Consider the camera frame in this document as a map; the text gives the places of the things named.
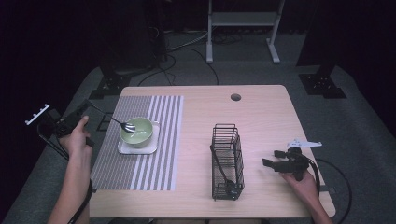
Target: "saucer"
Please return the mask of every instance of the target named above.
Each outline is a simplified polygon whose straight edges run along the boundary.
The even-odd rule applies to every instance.
[[[160,137],[161,125],[158,121],[152,121],[152,136],[151,140],[145,147],[132,147],[120,139],[118,149],[120,154],[151,154],[158,148],[158,138]]]

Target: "white metal stand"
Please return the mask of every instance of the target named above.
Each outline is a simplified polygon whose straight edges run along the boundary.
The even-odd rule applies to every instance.
[[[280,0],[277,12],[213,12],[212,0],[209,0],[206,62],[213,63],[212,29],[214,26],[273,26],[271,38],[267,38],[266,42],[274,63],[280,63],[274,42],[284,5],[285,0]]]

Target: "white bracket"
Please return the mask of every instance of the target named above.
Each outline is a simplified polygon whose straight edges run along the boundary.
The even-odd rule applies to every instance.
[[[49,107],[50,107],[50,105],[45,104],[44,108],[41,108],[40,112],[38,112],[38,114],[33,114],[33,118],[31,120],[26,120],[25,121],[26,125],[29,125],[33,121],[35,121],[35,119],[38,118],[42,113],[44,113],[44,111],[46,111]]]
[[[288,147],[321,147],[322,144],[320,142],[301,142],[298,139],[294,139],[294,141],[288,143]]]

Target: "wooden tabletop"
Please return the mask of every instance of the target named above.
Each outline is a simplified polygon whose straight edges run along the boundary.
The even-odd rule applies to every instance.
[[[232,100],[233,94],[241,99]],[[128,87],[121,93],[121,96],[133,95],[184,96],[176,188],[99,189],[91,198],[91,217],[309,216],[285,180],[262,165],[262,158],[277,161],[274,150],[286,151],[287,143],[295,138],[306,141],[285,87]],[[217,123],[235,124],[241,137],[245,188],[236,201],[212,199],[209,146]],[[309,147],[303,147],[302,151],[315,160]],[[329,216],[333,216],[335,208],[329,193],[321,192],[320,200]]]

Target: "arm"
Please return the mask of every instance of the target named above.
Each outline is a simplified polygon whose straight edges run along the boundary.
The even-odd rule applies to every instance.
[[[70,135],[60,139],[61,145],[69,153],[61,194],[49,217],[48,223],[67,223],[77,212],[87,194],[90,185],[92,148],[86,145],[90,134],[84,130],[88,122],[85,116]],[[77,223],[89,223],[90,214],[87,205]]]
[[[297,197],[305,204],[315,223],[332,223],[324,210],[318,196],[315,178],[305,171],[301,181],[295,180],[292,174],[280,174],[293,188]]]

